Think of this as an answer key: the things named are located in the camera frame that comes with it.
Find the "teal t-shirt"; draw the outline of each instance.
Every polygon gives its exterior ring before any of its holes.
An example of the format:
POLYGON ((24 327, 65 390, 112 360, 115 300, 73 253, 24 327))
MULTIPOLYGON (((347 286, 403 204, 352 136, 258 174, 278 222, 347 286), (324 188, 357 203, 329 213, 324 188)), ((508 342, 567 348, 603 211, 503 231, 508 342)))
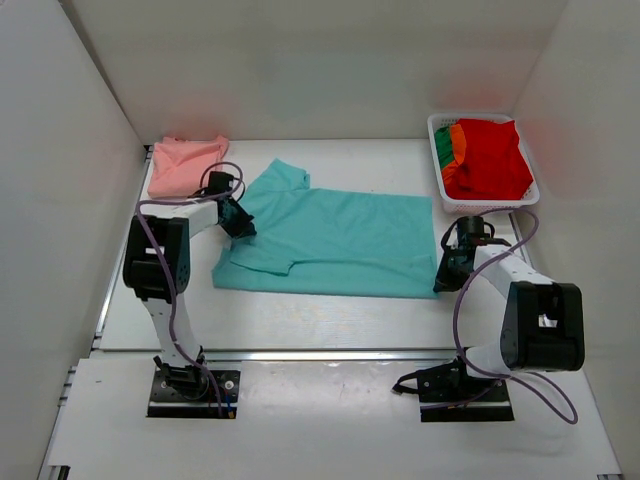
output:
POLYGON ((258 234, 234 240, 213 269, 218 288, 435 298, 431 198, 310 188, 274 160, 240 201, 258 234))

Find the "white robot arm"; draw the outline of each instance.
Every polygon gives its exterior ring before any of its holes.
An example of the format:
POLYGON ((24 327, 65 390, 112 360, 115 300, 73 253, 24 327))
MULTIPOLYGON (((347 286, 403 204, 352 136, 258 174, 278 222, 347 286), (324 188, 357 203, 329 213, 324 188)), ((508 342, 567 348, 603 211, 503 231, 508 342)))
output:
POLYGON ((190 239, 212 225, 220 225, 232 238, 256 234, 253 216, 230 195, 224 195, 230 193, 232 182, 233 176, 212 172, 204 195, 216 201, 199 198, 194 199, 193 204, 180 202, 181 205, 174 207, 146 205, 143 220, 169 267, 175 298, 168 275, 138 216, 132 218, 129 229, 123 264, 124 282, 134 290, 151 315, 161 347, 161 355, 154 361, 166 385, 184 398, 199 398, 207 388, 202 371, 205 364, 203 348, 194 338, 184 301, 191 271, 190 239), (172 307, 175 307, 173 323, 172 307))
POLYGON ((459 218, 442 239, 444 253, 434 291, 458 291, 471 275, 487 279, 507 301, 500 336, 486 345, 466 349, 459 345, 458 357, 451 363, 405 375, 394 385, 395 393, 417 393, 421 398, 466 405, 490 390, 495 379, 509 378, 518 371, 582 367, 584 333, 578 287, 538 273, 493 234, 493 227, 480 216, 459 218), (454 228, 457 242, 448 245, 454 228), (480 268, 501 255, 501 260, 480 268), (418 380, 417 389, 401 384, 412 378, 418 380))

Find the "pink cloth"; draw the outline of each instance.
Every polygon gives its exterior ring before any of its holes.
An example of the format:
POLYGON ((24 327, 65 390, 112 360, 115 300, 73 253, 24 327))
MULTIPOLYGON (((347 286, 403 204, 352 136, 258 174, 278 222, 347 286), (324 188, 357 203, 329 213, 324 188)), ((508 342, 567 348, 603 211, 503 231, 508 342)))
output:
POLYGON ((147 193, 151 198, 191 195, 200 188, 202 172, 221 161, 228 149, 229 140, 221 135, 212 142, 163 138, 153 147, 153 173, 147 193))

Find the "laundry basket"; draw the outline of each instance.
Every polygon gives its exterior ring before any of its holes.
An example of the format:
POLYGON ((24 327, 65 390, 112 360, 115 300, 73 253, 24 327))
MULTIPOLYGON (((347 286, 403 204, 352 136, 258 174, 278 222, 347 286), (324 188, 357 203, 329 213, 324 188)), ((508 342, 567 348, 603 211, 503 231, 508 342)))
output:
POLYGON ((489 120, 495 123, 505 123, 513 120, 507 115, 500 115, 495 113, 435 113, 429 116, 429 142, 431 143, 431 153, 433 156, 433 166, 436 169, 436 178, 438 179, 438 188, 440 189, 440 196, 442 197, 442 207, 447 213, 464 213, 464 214, 476 214, 488 210, 490 208, 499 207, 523 207, 526 205, 533 205, 540 200, 540 191, 536 184, 535 177, 533 177, 533 171, 531 170, 531 164, 527 158, 527 153, 522 144, 522 136, 520 137, 520 153, 527 162, 529 171, 533 182, 527 189, 526 193, 520 200, 457 200, 447 195, 444 189, 444 182, 442 181, 442 172, 440 171, 440 162, 438 161, 438 150, 435 142, 435 132, 439 128, 453 125, 461 118, 476 118, 479 120, 489 120))

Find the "black mounting plate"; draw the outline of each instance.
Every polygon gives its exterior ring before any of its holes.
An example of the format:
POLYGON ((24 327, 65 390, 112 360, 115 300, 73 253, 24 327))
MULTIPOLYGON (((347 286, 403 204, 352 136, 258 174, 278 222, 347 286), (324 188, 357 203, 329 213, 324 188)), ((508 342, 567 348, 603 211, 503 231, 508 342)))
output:
POLYGON ((505 382, 469 377, 461 363, 453 362, 421 370, 417 375, 420 421, 508 422, 514 420, 505 382), (465 402, 489 389, 477 401, 462 407, 429 408, 442 403, 465 402))
MULTIPOLYGON (((239 370, 210 370, 218 383, 222 395, 222 419, 231 420, 238 416, 238 394, 240 391, 239 370), (225 383, 233 382, 233 388, 225 391, 225 383)), ((160 372, 156 370, 149 394, 147 417, 154 418, 220 418, 215 392, 205 392, 201 398, 191 399, 180 395, 169 387, 160 372)))

